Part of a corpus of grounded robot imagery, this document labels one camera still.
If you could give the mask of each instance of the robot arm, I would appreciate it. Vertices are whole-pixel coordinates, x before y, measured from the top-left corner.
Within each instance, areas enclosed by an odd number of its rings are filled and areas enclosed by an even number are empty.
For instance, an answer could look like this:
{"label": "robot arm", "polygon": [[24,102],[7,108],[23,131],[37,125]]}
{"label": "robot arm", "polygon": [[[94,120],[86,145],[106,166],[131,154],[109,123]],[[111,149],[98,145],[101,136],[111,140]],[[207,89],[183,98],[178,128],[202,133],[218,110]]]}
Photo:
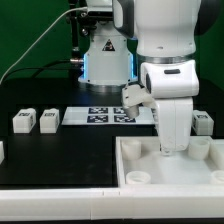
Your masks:
{"label": "robot arm", "polygon": [[[192,60],[196,47],[194,32],[198,13],[207,0],[113,0],[114,24],[129,38],[138,39],[138,76],[151,101],[138,103],[154,110],[161,149],[165,155],[185,150],[189,144],[193,112],[192,96],[199,82]],[[131,115],[130,94],[142,89],[123,90],[123,106]]]}

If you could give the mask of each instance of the white block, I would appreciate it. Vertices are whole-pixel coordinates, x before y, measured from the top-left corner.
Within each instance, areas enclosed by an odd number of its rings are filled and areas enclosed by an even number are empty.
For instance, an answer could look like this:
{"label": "white block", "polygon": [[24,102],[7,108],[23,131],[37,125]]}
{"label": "white block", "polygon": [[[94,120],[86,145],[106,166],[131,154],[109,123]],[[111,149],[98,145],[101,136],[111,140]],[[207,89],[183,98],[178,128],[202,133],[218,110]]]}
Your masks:
{"label": "white block", "polygon": [[56,133],[60,123],[59,110],[45,110],[40,118],[41,133]]}
{"label": "white block", "polygon": [[213,134],[214,121],[205,111],[193,111],[192,127],[197,135],[210,136]]}
{"label": "white block", "polygon": [[3,142],[0,142],[0,165],[4,159],[5,159],[5,155],[4,155]]}
{"label": "white block", "polygon": [[33,108],[20,110],[13,118],[14,133],[30,133],[36,124],[36,111]]}

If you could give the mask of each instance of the small white block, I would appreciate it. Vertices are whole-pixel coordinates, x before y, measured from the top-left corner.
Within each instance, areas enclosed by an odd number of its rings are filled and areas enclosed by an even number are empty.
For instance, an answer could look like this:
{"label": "small white block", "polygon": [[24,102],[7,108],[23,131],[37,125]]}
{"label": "small white block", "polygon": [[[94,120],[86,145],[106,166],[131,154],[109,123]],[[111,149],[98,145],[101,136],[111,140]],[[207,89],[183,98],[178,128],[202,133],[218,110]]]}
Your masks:
{"label": "small white block", "polygon": [[0,165],[4,159],[5,159],[5,155],[4,155],[3,142],[0,142]]}
{"label": "small white block", "polygon": [[193,111],[192,127],[197,135],[213,134],[214,121],[205,111]]}
{"label": "small white block", "polygon": [[36,111],[32,108],[20,110],[13,118],[14,133],[30,133],[36,124]]}
{"label": "small white block", "polygon": [[60,123],[59,110],[45,110],[40,118],[41,133],[56,133]]}

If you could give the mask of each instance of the green wall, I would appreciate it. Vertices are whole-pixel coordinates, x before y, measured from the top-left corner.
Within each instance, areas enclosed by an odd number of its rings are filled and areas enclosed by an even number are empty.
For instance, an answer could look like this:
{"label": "green wall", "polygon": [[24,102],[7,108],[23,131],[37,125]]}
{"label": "green wall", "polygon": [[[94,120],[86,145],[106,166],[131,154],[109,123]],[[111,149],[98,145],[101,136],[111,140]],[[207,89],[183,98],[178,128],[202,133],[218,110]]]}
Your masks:
{"label": "green wall", "polygon": [[[224,89],[224,0],[222,2],[219,20],[208,33],[196,38],[196,42],[200,77]],[[0,76],[66,10],[67,0],[0,0]],[[16,68],[69,59],[71,48],[70,26],[62,19]],[[19,77],[30,74],[30,71],[16,73]],[[66,75],[66,72],[43,75]]]}

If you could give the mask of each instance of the black and white pattern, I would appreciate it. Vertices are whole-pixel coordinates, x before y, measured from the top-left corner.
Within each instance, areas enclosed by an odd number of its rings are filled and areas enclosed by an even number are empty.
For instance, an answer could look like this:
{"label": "black and white pattern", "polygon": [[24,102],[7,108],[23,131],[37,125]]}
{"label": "black and white pattern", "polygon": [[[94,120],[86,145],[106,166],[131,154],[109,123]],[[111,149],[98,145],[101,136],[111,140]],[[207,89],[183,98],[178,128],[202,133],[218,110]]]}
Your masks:
{"label": "black and white pattern", "polygon": [[44,116],[45,117],[54,117],[55,113],[46,113]]}
{"label": "black and white pattern", "polygon": [[124,109],[123,108],[119,108],[119,107],[115,107],[113,108],[114,114],[125,114]]}
{"label": "black and white pattern", "polygon": [[19,116],[20,117],[28,117],[30,115],[30,113],[20,113]]}
{"label": "black and white pattern", "polygon": [[139,116],[129,119],[124,109],[113,107],[68,107],[63,125],[153,125],[152,111],[147,107],[139,107]]}
{"label": "black and white pattern", "polygon": [[89,114],[108,114],[108,108],[107,107],[93,107],[89,108]]}
{"label": "black and white pattern", "polygon": [[206,115],[197,115],[197,117],[199,119],[208,119],[208,117]]}
{"label": "black and white pattern", "polygon": [[129,119],[127,115],[115,115],[115,123],[136,123],[135,119]]}
{"label": "black and white pattern", "polygon": [[88,116],[87,123],[94,123],[94,124],[102,124],[102,123],[108,123],[109,118],[107,115],[101,115],[101,116]]}

